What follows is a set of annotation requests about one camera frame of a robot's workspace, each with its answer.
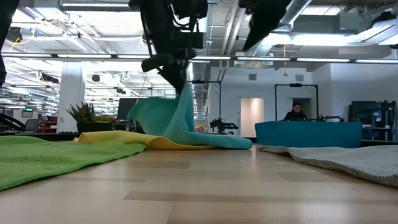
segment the yellow towel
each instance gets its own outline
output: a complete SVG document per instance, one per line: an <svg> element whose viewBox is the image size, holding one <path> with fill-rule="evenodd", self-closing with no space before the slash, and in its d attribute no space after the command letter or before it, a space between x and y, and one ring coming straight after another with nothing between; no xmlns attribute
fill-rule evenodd
<svg viewBox="0 0 398 224"><path fill-rule="evenodd" d="M132 133L129 131L99 131L93 133L82 133L74 140L77 143L93 144L104 141L119 141L124 144L145 144L148 149L214 149L213 146L184 146L174 143L165 137L152 136L149 134Z"/></svg>

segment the teal towel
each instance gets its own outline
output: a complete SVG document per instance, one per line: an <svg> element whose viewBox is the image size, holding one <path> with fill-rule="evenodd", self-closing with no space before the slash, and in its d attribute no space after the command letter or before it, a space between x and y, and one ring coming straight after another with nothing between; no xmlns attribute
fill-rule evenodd
<svg viewBox="0 0 398 224"><path fill-rule="evenodd" d="M191 146L217 146L227 149L250 149L248 139L202 134L195 131L191 86L186 83L176 99L152 97L140 99L129 112L129 119L136 119L146 134L163 136L178 144Z"/></svg>

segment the green towel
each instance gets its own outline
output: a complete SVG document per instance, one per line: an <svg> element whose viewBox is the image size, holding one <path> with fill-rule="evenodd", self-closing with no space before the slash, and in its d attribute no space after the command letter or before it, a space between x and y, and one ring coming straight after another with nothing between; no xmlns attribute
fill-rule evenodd
<svg viewBox="0 0 398 224"><path fill-rule="evenodd" d="M146 134L163 136L169 140L190 146L217 146L227 149L250 149L248 139L202 134L195 131L191 86L186 83L176 99L152 97L141 99L129 112L129 119L136 119Z"/></svg>
<svg viewBox="0 0 398 224"><path fill-rule="evenodd" d="M0 190L142 152L145 145L109 141L56 143L27 136L0 137Z"/></svg>

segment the blue bin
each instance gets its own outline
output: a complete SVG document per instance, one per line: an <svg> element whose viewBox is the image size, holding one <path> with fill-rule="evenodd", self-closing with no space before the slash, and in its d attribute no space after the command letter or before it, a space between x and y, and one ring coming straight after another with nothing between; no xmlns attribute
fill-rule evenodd
<svg viewBox="0 0 398 224"><path fill-rule="evenodd" d="M361 145L362 123L270 121L256 124L259 144L285 147L345 147Z"/></svg>

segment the gray towel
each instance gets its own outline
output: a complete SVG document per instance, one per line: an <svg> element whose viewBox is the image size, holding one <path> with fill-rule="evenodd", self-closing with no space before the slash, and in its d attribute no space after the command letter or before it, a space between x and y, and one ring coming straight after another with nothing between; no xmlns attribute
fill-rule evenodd
<svg viewBox="0 0 398 224"><path fill-rule="evenodd" d="M296 148L258 145L260 151L289 153L295 161L398 187L398 146L373 146L357 149L340 147Z"/></svg>

